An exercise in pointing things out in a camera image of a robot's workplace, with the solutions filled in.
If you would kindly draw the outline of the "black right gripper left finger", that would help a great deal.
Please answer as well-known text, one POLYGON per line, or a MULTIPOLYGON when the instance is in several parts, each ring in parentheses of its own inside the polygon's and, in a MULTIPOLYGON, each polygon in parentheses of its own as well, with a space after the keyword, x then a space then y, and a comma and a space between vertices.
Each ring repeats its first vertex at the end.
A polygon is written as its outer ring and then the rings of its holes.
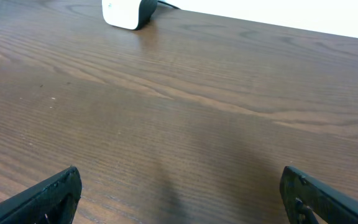
POLYGON ((74 166, 0 203, 3 223, 72 223, 82 182, 74 166))

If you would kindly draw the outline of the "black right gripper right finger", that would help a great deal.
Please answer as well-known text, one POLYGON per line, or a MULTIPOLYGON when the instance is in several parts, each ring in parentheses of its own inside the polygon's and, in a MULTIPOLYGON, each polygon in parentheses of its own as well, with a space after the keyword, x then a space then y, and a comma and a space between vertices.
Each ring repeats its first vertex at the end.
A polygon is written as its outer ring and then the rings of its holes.
POLYGON ((322 183, 301 170, 286 166, 280 179, 280 194, 291 224, 358 224, 358 201, 322 183))

